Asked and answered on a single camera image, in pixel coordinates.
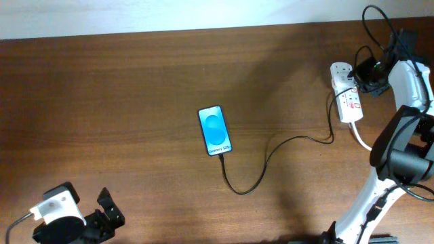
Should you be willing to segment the blue Galaxy smartphone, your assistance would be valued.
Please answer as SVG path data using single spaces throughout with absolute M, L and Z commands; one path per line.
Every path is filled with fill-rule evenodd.
M 213 157 L 232 151 L 222 107 L 212 106 L 198 111 L 206 152 Z

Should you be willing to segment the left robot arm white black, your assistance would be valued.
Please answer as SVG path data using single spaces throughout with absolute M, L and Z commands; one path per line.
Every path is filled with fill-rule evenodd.
M 125 225 L 125 217 L 116 206 L 107 188 L 98 195 L 102 209 L 88 216 L 79 211 L 77 191 L 70 182 L 52 188 L 43 194 L 42 202 L 30 208 L 35 220 L 43 223 L 33 231 L 37 243 L 103 243 L 115 236 Z

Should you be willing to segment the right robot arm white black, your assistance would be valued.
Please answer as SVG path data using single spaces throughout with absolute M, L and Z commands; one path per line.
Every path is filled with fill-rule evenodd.
M 320 243 L 394 243 L 395 237 L 372 237 L 379 222 L 404 194 L 433 176 L 433 91 L 430 69 L 412 51 L 417 35 L 396 31 L 380 60 L 369 57 L 352 67 L 334 63 L 332 87 L 340 120 L 361 118 L 358 92 L 379 96 L 392 89 L 397 112 L 370 148 L 370 175 L 354 204 L 319 238 Z

